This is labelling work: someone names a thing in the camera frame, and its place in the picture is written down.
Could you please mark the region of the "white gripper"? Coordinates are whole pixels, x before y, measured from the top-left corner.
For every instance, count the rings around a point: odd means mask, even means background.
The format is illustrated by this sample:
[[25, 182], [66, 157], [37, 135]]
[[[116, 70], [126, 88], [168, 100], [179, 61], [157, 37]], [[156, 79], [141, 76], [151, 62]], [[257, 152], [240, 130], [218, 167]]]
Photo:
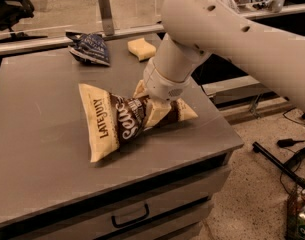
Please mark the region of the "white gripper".
[[165, 101], [179, 99], [189, 84], [190, 79], [183, 82], [166, 79], [157, 71], [154, 59], [151, 58], [144, 69], [143, 80], [138, 82], [133, 94], [134, 98], [142, 98], [147, 95], [151, 98], [158, 98], [148, 100], [144, 126], [150, 128], [157, 125], [171, 110], [170, 103]]

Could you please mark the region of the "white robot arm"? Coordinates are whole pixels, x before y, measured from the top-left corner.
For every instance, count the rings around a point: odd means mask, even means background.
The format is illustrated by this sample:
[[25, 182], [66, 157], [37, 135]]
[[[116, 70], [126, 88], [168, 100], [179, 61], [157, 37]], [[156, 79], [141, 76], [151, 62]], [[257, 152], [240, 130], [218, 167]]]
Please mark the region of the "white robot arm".
[[231, 60], [305, 113], [305, 37], [248, 20], [229, 6], [232, 2], [164, 0], [166, 35], [136, 90], [150, 97], [145, 126], [169, 113], [194, 69], [212, 54]]

